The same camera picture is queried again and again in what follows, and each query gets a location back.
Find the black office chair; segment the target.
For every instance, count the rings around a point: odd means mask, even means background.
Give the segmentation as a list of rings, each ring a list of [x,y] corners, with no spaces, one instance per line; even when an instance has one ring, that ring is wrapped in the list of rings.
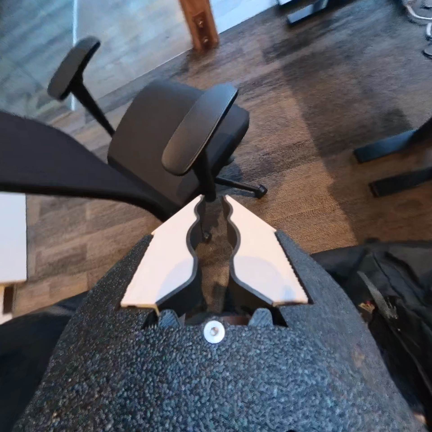
[[[194,198],[216,199],[216,185],[251,192],[264,185],[219,176],[244,138],[249,112],[235,104],[238,89],[206,90],[170,80],[146,85],[114,129],[84,84],[99,49],[96,37],[74,45],[53,75],[48,94],[70,94],[111,137],[107,162],[75,138],[37,120],[1,111],[1,192],[106,199],[132,204],[165,222]]]

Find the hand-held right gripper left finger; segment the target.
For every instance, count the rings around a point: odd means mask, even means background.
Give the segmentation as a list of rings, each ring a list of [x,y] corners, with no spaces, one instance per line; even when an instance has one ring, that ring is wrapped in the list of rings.
[[[199,195],[151,234],[120,307],[173,310],[183,316],[203,304],[202,271],[196,253],[204,242],[206,201]]]

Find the white panel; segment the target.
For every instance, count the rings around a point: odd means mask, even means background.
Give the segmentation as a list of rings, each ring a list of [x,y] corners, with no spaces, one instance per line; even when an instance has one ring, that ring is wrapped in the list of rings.
[[[0,323],[12,319],[5,306],[8,287],[28,278],[26,196],[19,193],[0,194]]]

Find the black desk leg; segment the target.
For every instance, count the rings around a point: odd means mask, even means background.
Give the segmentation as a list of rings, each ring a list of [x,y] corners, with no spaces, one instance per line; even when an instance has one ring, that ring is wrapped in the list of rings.
[[[316,0],[312,3],[300,8],[287,15],[287,24],[289,26],[300,23],[301,21],[308,19],[322,11],[328,6],[329,0]]]
[[[387,155],[412,149],[426,143],[432,135],[432,118],[417,129],[412,129],[375,141],[354,149],[353,155],[358,163],[370,162]]]
[[[374,197],[386,197],[413,189],[432,180],[432,168],[404,173],[369,183],[370,191]]]

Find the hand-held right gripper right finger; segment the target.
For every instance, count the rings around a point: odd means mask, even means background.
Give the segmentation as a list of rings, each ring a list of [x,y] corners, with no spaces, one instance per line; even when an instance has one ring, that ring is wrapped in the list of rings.
[[[248,310],[307,305],[309,297],[277,230],[229,195],[223,196],[222,205],[233,248],[229,290],[235,304]]]

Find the wooden post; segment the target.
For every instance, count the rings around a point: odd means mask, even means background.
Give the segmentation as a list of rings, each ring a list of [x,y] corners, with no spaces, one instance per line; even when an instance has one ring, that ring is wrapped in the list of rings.
[[[209,0],[179,0],[192,45],[196,52],[204,53],[219,44],[219,35]]]

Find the dark grey backpack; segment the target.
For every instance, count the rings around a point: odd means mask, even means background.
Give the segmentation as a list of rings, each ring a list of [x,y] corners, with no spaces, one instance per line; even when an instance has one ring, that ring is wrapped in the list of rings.
[[[393,381],[416,418],[431,431],[431,242],[371,239],[312,258],[348,295]]]

